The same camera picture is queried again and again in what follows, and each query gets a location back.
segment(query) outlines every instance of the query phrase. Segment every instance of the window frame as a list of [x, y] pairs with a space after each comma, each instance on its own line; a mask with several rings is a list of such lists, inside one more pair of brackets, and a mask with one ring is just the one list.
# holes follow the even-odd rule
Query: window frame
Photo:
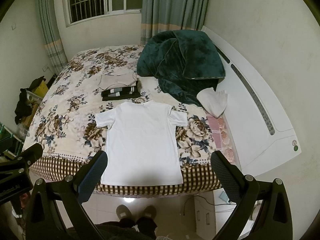
[[71, 22], [72, 17], [71, 17], [71, 10], [70, 10], [71, 9], [70, 8], [70, 0], [62, 0], [62, 3], [63, 3], [63, 12], [64, 12], [66, 27], [76, 25], [79, 23], [83, 23], [86, 21], [98, 19], [98, 18], [108, 17], [108, 16], [124, 15], [124, 14], [137, 14], [137, 13], [140, 14], [141, 13], [141, 9], [127, 10], [126, 9], [127, 0], [124, 0], [124, 9], [117, 10], [117, 11], [112, 11], [112, 0], [103, 0], [105, 14], [82, 19], [82, 20], [79, 20], [76, 22]]

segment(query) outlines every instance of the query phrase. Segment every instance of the bed frame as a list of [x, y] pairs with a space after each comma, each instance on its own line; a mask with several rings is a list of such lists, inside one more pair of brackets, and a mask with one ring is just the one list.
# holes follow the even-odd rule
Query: bed frame
[[224, 111], [242, 173], [257, 176], [287, 162], [301, 148], [283, 107], [255, 68], [230, 44], [203, 26], [226, 70], [217, 91], [226, 90]]

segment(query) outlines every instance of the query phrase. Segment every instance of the stack of folded clothes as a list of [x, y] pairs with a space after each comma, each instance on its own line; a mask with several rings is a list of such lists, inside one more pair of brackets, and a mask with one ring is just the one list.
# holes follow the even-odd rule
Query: stack of folded clothes
[[102, 101], [138, 98], [137, 73], [113, 73], [113, 75], [102, 75], [98, 87], [101, 92]]
[[138, 98], [140, 93], [138, 91], [138, 81], [132, 87], [120, 87], [104, 90], [101, 92], [102, 101], [121, 100], [129, 98]]

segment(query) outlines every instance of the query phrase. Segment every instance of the curtain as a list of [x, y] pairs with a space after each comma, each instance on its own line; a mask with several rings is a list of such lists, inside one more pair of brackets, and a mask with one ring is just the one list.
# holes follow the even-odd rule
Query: curtain
[[58, 75], [68, 63], [62, 46], [53, 0], [36, 0], [36, 9], [44, 37], [44, 47]]
[[141, 44], [167, 30], [201, 30], [208, 0], [143, 0]]

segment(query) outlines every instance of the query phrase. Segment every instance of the plastic bag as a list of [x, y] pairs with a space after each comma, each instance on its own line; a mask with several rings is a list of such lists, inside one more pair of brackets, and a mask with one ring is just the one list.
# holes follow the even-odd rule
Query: plastic bag
[[18, 130], [18, 137], [24, 141], [27, 137], [28, 128], [22, 123], [18, 123], [17, 127], [18, 127], [18, 129], [17, 129]]

